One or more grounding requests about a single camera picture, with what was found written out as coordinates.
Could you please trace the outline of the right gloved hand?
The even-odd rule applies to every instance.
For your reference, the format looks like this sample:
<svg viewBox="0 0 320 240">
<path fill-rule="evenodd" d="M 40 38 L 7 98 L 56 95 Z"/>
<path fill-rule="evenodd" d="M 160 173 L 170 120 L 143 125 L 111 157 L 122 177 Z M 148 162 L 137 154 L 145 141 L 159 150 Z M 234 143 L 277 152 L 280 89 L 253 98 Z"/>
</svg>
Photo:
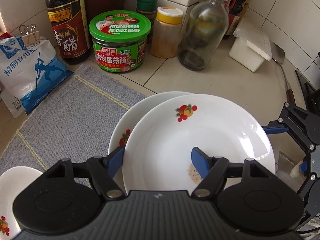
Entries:
<svg viewBox="0 0 320 240">
<path fill-rule="evenodd" d="M 299 163 L 295 165 L 295 167 L 291 170 L 290 172 L 290 177 L 293 179 L 297 178 L 303 178 L 304 177 L 304 172 L 302 171 L 302 165 L 304 161 L 301 160 Z"/>
</svg>

